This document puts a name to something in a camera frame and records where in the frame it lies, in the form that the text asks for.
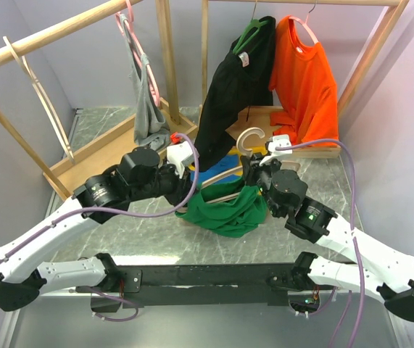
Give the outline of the green tank top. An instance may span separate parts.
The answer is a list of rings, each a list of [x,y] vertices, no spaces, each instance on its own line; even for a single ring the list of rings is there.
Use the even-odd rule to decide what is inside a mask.
[[[201,188],[185,212],[175,215],[188,223],[228,238],[240,238],[265,222],[268,206],[257,186],[241,178]]]

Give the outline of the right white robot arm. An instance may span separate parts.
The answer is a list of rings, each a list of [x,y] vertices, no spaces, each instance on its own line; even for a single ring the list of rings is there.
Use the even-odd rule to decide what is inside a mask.
[[[275,218],[296,237],[332,250],[350,262],[339,263],[303,252],[292,269],[301,289],[313,284],[362,292],[378,300],[397,317],[414,323],[414,256],[404,254],[358,228],[307,195],[297,172],[283,169],[262,154],[240,157],[246,185],[256,186]]]

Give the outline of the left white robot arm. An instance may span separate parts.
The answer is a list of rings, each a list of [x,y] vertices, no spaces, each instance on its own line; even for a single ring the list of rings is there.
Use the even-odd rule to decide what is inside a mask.
[[[173,209],[186,205],[196,188],[189,165],[197,161],[187,143],[169,146],[165,160],[153,149],[137,147],[88,178],[50,216],[0,246],[0,309],[15,311],[42,294],[74,286],[118,289],[125,276],[107,253],[59,263],[46,256],[114,216],[127,215],[133,202],[163,196]]]

